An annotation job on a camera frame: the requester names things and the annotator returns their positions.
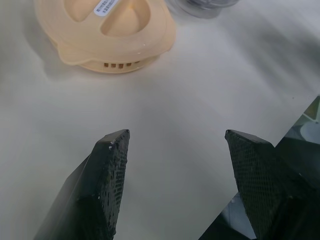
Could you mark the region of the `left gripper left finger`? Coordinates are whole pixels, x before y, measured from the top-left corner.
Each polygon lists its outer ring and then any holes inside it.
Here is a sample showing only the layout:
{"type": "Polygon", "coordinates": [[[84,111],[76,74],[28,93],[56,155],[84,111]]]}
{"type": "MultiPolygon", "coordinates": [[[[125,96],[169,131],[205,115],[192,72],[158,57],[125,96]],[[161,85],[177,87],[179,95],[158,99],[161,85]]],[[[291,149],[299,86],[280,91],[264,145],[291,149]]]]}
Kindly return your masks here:
{"type": "Polygon", "coordinates": [[[124,190],[130,131],[96,142],[67,177],[38,229],[36,240],[112,240],[124,190]]]}

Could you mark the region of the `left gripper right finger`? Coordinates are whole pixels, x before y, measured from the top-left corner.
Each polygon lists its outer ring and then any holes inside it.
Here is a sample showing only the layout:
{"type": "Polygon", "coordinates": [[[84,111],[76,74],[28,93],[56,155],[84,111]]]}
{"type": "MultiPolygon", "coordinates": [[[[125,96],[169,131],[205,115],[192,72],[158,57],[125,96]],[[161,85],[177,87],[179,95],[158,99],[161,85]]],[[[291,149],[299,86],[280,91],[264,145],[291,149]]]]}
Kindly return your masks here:
{"type": "Polygon", "coordinates": [[[320,146],[225,132],[238,192],[258,240],[320,237],[320,146]]]}

